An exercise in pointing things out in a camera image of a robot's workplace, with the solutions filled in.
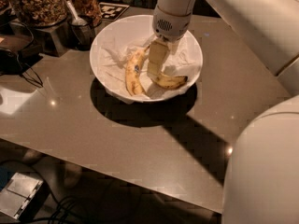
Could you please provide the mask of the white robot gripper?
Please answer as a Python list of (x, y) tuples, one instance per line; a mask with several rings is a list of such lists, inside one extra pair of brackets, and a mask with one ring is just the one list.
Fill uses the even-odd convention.
[(169, 42), (168, 46), (161, 39), (155, 39), (149, 46), (149, 62), (147, 74), (156, 78), (162, 71), (167, 54), (178, 51), (180, 39), (188, 30), (191, 15), (179, 16), (162, 11), (156, 7), (153, 12), (152, 29), (157, 37)]

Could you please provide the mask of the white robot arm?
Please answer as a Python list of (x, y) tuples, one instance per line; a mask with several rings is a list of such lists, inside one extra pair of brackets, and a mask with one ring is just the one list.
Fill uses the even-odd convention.
[[(251, 51), (245, 68), (232, 66), (243, 97), (287, 100), (265, 109), (235, 139), (223, 182), (221, 224), (299, 224), (299, 1), (206, 0)], [(195, 0), (157, 0), (153, 31), (181, 39)]]

